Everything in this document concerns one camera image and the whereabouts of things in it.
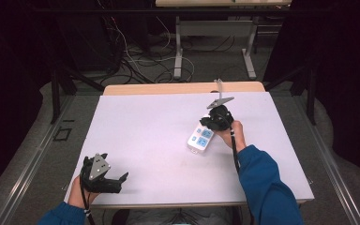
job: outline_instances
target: blue sleeve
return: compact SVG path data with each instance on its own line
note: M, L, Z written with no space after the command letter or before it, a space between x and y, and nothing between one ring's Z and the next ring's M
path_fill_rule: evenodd
M260 225L303 224L292 191L280 180L277 163L250 145L238 153L239 180L247 205Z
M38 225L84 225L83 209L61 202L56 208L47 212Z

